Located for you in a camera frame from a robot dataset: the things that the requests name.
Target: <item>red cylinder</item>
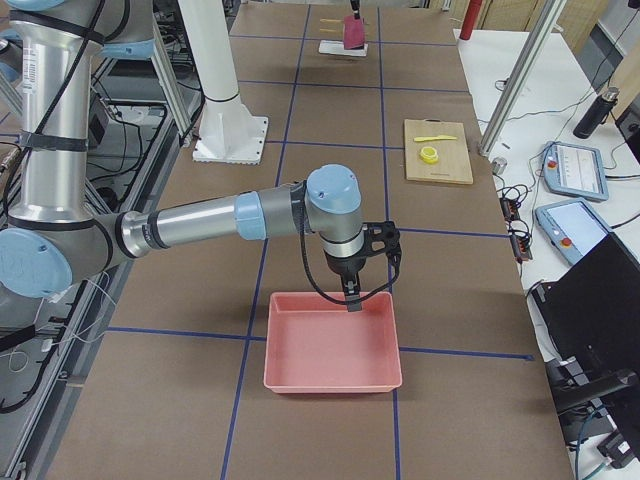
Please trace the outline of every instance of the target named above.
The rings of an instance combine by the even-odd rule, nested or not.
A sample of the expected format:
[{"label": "red cylinder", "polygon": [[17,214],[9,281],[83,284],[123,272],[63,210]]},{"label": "red cylinder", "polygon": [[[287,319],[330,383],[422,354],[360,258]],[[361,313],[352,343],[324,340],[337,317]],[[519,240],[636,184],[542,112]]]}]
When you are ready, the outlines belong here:
[{"label": "red cylinder", "polygon": [[482,8],[482,0],[471,0],[469,2],[467,14],[464,16],[464,22],[462,22],[460,40],[469,40],[471,38],[473,26],[476,24],[476,20],[480,14],[480,8]]}]

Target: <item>black water bottle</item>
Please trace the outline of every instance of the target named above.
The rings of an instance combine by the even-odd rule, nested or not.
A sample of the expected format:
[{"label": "black water bottle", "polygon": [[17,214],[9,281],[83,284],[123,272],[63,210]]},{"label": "black water bottle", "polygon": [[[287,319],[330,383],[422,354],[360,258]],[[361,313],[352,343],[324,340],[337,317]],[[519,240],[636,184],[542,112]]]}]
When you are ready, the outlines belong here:
[{"label": "black water bottle", "polygon": [[603,123],[613,107],[618,103],[620,90],[608,87],[607,91],[596,98],[582,120],[578,122],[573,134],[578,138],[589,138],[598,125]]}]

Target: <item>small yellow object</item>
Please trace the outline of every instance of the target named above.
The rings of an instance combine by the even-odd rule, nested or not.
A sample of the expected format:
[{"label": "small yellow object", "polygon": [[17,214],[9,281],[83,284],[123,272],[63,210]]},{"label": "small yellow object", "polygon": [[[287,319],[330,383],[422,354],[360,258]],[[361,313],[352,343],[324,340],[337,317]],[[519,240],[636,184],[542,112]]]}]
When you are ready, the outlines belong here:
[{"label": "small yellow object", "polygon": [[434,140],[457,140],[458,137],[452,135],[436,135],[435,137],[414,137],[414,142],[433,142]]},{"label": "small yellow object", "polygon": [[433,165],[434,163],[438,163],[438,151],[433,147],[422,147],[422,149],[420,149],[420,158],[424,163]]}]

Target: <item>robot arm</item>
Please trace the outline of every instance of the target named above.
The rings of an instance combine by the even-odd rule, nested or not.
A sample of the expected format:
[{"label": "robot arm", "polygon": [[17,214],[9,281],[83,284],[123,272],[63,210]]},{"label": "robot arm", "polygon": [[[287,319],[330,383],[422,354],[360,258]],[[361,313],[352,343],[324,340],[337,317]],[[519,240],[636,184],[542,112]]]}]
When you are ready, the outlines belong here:
[{"label": "robot arm", "polygon": [[318,232],[341,278],[347,299],[341,304],[350,310],[360,307],[358,273],[367,258],[386,254],[397,277],[398,231],[392,222],[363,224],[357,180],[339,165],[314,171],[302,184],[94,217],[84,206],[91,56],[101,48],[112,56],[150,55],[151,0],[8,3],[17,9],[11,23],[25,53],[21,197],[0,232],[0,281],[7,288],[46,297],[151,250],[231,234],[247,240],[299,234],[304,251],[304,235]]}]

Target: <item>pink plastic tray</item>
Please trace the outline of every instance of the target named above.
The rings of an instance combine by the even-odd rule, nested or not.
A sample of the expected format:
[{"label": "pink plastic tray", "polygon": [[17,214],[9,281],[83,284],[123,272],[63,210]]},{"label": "pink plastic tray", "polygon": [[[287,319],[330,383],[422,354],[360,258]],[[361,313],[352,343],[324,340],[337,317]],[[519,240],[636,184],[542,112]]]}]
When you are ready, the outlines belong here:
[{"label": "pink plastic tray", "polygon": [[316,293],[271,295],[265,387],[276,393],[365,393],[401,384],[389,293],[364,302],[361,312],[347,312]]}]

